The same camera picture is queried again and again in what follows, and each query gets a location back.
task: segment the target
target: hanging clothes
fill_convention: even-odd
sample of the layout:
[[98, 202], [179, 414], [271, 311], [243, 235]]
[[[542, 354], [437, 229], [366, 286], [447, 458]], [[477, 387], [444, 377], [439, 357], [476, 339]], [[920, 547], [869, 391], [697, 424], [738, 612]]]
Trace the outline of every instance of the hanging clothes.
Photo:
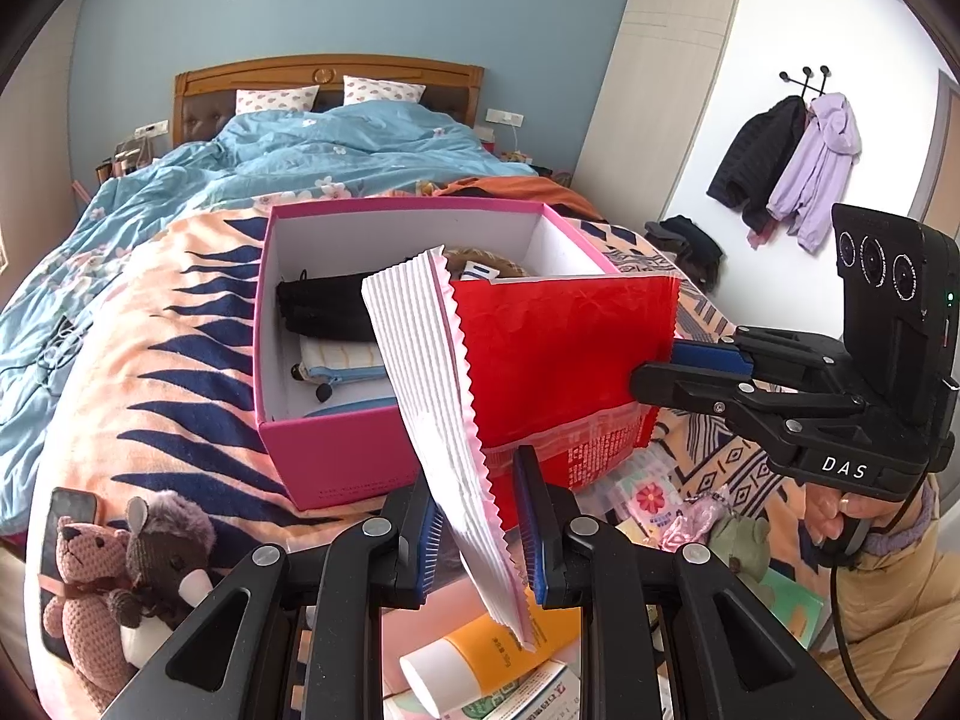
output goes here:
[[750, 119], [736, 134], [707, 194], [728, 208], [743, 207], [743, 220], [760, 233], [769, 223], [767, 203], [806, 127], [799, 95]]
[[789, 235], [813, 254], [827, 240], [833, 204], [843, 199], [860, 132], [847, 98], [821, 95], [810, 103], [813, 121], [781, 175], [767, 211], [776, 220], [792, 215]]

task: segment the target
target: metal screw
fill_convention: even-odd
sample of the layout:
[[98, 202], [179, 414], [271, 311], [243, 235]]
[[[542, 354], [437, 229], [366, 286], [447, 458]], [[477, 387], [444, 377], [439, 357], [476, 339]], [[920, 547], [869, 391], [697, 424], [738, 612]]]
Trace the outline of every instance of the metal screw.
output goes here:
[[710, 551], [702, 544], [688, 544], [683, 548], [683, 559], [693, 565], [703, 565], [710, 562]]
[[275, 546], [257, 547], [253, 551], [253, 563], [255, 565], [273, 565], [280, 559], [280, 550]]
[[363, 524], [363, 532], [366, 536], [386, 536], [390, 533], [394, 524], [384, 517], [371, 517]]
[[570, 521], [570, 532], [577, 536], [596, 536], [600, 525], [593, 517], [577, 517]]

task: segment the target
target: wall switch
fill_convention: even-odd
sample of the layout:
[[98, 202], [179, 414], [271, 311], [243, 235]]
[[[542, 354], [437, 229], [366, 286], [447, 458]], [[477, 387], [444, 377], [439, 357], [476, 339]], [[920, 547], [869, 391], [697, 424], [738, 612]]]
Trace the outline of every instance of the wall switch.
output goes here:
[[494, 124], [510, 124], [510, 127], [523, 127], [523, 114], [488, 108], [487, 121], [493, 122]]
[[166, 135], [170, 131], [170, 122], [164, 119], [162, 122], [153, 124], [144, 124], [133, 130], [134, 138], [155, 138], [157, 135]]

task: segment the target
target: blue gripper pad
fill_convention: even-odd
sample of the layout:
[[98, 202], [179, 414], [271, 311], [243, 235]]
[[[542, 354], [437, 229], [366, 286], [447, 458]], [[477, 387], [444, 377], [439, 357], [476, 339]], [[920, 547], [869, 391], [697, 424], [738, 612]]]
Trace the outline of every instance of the blue gripper pad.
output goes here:
[[673, 365], [722, 370], [748, 379], [754, 375], [752, 362], [746, 360], [739, 349], [729, 344], [674, 341], [670, 362]]

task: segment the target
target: wooden headboard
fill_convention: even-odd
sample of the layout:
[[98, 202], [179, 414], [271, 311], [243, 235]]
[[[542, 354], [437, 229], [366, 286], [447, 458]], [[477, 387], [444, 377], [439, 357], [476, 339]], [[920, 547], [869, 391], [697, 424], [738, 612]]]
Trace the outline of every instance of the wooden headboard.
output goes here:
[[424, 84], [424, 107], [473, 127], [483, 81], [481, 67], [405, 56], [321, 53], [252, 59], [180, 74], [174, 95], [174, 146], [208, 141], [220, 132], [233, 118], [237, 89], [320, 84], [314, 110], [325, 111], [343, 104], [345, 74]]

